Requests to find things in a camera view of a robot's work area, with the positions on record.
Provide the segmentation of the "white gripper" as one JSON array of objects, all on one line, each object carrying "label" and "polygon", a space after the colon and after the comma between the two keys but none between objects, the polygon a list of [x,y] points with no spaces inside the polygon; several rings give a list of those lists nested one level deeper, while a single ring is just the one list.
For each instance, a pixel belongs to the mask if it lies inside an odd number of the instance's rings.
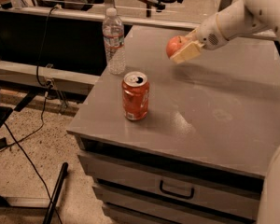
[{"label": "white gripper", "polygon": [[214,14],[201,23],[201,25],[186,35],[186,39],[190,40],[177,52],[175,52],[170,59],[175,63],[183,63],[193,58],[198,57],[202,48],[214,50],[225,46],[228,40],[220,32],[218,21],[218,14]]}]

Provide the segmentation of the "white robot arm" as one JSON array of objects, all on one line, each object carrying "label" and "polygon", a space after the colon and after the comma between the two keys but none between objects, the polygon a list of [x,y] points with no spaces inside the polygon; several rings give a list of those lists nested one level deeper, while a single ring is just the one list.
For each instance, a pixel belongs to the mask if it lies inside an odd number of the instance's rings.
[{"label": "white robot arm", "polygon": [[[280,46],[280,0],[238,0],[204,20],[185,36],[168,41],[166,53],[174,63],[192,60],[238,37],[272,31]],[[256,224],[280,224],[280,145],[265,176]]]}]

